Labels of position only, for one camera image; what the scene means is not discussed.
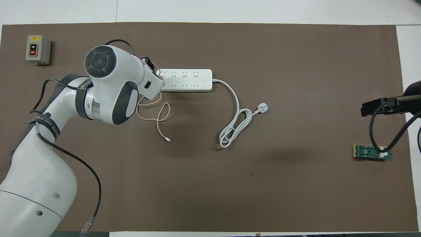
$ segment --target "power outlet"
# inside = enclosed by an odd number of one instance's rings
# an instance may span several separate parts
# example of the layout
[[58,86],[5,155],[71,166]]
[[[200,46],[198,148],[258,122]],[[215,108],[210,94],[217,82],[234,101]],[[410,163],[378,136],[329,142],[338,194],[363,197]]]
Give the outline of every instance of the power outlet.
[[160,69],[165,79],[162,92],[210,92],[212,70],[210,69]]

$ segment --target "brown table surface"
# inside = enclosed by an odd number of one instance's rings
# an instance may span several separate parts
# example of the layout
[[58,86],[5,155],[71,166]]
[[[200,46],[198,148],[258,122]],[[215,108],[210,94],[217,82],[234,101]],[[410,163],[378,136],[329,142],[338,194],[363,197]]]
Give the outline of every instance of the brown table surface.
[[[25,61],[28,35],[52,41],[49,66]],[[56,143],[85,159],[103,183],[95,231],[418,231],[408,135],[391,161],[352,157],[353,145],[370,145],[361,104],[402,94],[394,26],[4,25],[0,180],[43,81],[86,75],[87,52],[115,38],[162,68],[210,68],[234,88],[241,108],[266,102],[269,111],[226,149],[217,137],[235,104],[221,84],[208,93],[164,94],[172,107],[161,127],[171,143],[136,116],[119,126],[71,119]],[[142,113],[156,116],[159,108]],[[387,145],[404,122],[403,115],[378,116],[378,143]],[[76,174],[78,194],[58,230],[79,230],[95,209],[96,182],[59,155]]]

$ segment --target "white robotic arm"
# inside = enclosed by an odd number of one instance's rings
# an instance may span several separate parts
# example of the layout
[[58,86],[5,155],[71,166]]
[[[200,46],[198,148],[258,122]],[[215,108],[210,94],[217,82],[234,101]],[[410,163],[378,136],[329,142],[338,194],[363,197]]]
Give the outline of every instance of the white robotic arm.
[[44,108],[18,142],[0,185],[0,236],[48,237],[77,192],[67,164],[43,142],[54,142],[69,118],[81,116],[121,124],[133,114],[138,93],[154,98],[164,82],[141,59],[113,46],[98,46],[86,56],[91,78],[71,74],[61,80]]

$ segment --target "gray switch box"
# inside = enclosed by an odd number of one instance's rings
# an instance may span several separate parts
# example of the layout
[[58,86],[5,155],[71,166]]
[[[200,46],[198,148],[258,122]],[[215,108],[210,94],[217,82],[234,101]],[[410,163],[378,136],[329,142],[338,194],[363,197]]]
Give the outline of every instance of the gray switch box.
[[42,66],[50,63],[51,41],[42,35],[29,35],[26,60]]

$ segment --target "green terminal block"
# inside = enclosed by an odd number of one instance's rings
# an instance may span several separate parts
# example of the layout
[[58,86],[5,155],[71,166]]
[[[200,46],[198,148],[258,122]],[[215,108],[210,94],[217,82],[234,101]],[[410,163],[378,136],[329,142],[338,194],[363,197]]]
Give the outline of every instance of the green terminal block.
[[392,152],[388,151],[385,153],[380,153],[374,148],[374,146],[354,145],[354,157],[363,158],[363,159],[369,158],[369,159],[390,160],[392,158]]

